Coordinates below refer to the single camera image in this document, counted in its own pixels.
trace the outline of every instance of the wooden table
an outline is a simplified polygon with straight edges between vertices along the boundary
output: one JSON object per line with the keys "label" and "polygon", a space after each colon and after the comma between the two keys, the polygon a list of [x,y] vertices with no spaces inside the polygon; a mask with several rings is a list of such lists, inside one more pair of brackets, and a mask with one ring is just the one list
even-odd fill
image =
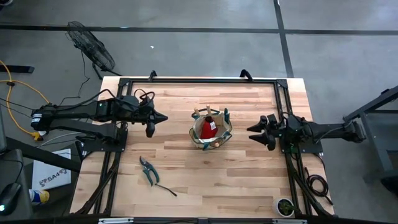
{"label": "wooden table", "polygon": [[[104,77],[101,89],[116,94],[118,82],[119,77]],[[303,79],[290,78],[287,82],[293,112],[312,120]],[[278,217],[272,211],[272,201],[290,198],[284,156],[279,147],[268,151],[250,140],[248,136],[253,133],[246,131],[259,121],[260,115],[277,114],[272,85],[135,83],[133,87],[133,91],[154,91],[155,109],[169,120],[156,125],[153,138],[146,138],[145,126],[129,125],[112,216]],[[101,100],[105,98],[110,96],[100,96]],[[207,104],[216,110],[227,107],[233,125],[231,140],[213,151],[197,149],[188,134],[193,124],[193,108],[205,108]],[[178,197],[149,185],[139,156],[154,165],[160,184],[171,188]],[[83,161],[71,212],[81,208],[97,187],[103,157],[103,152],[94,152]],[[325,177],[319,158],[304,154],[303,164],[311,174]],[[304,212],[301,190],[298,199]],[[333,207],[324,198],[317,199],[333,213]]]}

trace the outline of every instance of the gray floor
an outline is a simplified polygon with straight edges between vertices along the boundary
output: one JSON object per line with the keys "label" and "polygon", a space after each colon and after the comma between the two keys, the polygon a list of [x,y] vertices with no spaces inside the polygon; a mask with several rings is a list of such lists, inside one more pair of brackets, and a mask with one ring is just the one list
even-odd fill
{"label": "gray floor", "polygon": [[[394,0],[280,0],[280,6],[286,29],[398,29],[398,2]],[[87,26],[277,28],[272,0],[15,0],[0,11],[3,24],[65,25],[68,21]],[[278,34],[95,35],[114,57],[115,71],[125,75],[148,75],[156,70],[162,76],[235,77],[245,68],[254,77],[286,77]],[[398,84],[398,36],[288,35],[287,42],[294,75],[305,80],[316,122],[340,122],[343,115]],[[2,30],[0,49],[0,59],[7,64],[36,68],[32,75],[15,74],[14,78],[38,88],[52,102],[76,95],[85,79],[80,52],[64,32]],[[101,85],[87,58],[86,74],[92,79],[83,88],[82,98],[94,95]],[[6,89],[4,85],[0,97],[5,97]],[[31,107],[44,104],[20,85],[14,88],[11,100]],[[28,118],[15,116],[29,127]],[[36,144],[8,115],[4,120],[8,136]],[[377,168],[368,142],[324,140],[322,144],[336,214],[396,222],[398,198],[381,184],[366,185],[362,180]]]}

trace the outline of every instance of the pruning shears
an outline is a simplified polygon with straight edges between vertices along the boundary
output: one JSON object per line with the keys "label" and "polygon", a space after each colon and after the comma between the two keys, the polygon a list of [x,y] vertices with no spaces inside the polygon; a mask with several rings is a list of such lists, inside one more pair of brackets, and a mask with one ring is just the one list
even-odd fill
{"label": "pruning shears", "polygon": [[148,161],[146,161],[142,156],[139,157],[139,162],[141,163],[141,165],[144,167],[143,172],[145,173],[145,175],[147,176],[150,186],[152,187],[154,185],[154,182],[152,181],[152,178],[150,177],[150,171],[152,171],[155,175],[156,178],[156,183],[155,185],[158,187],[162,187],[163,189],[168,190],[171,194],[173,194],[174,196],[177,196],[176,193],[172,192],[170,189],[168,189],[167,187],[163,187],[161,185],[159,185],[159,174],[156,172],[154,166],[152,166],[152,164],[150,164]]}

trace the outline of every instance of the red object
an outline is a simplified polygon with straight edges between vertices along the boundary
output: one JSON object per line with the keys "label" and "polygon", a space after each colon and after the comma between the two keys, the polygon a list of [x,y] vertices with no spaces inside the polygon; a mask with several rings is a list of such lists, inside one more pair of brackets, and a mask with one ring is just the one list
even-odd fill
{"label": "red object", "polygon": [[213,118],[211,118],[211,116],[208,116],[205,118],[205,122],[203,122],[200,138],[213,138],[216,136],[217,130],[218,128],[216,127],[216,123],[213,121]]}

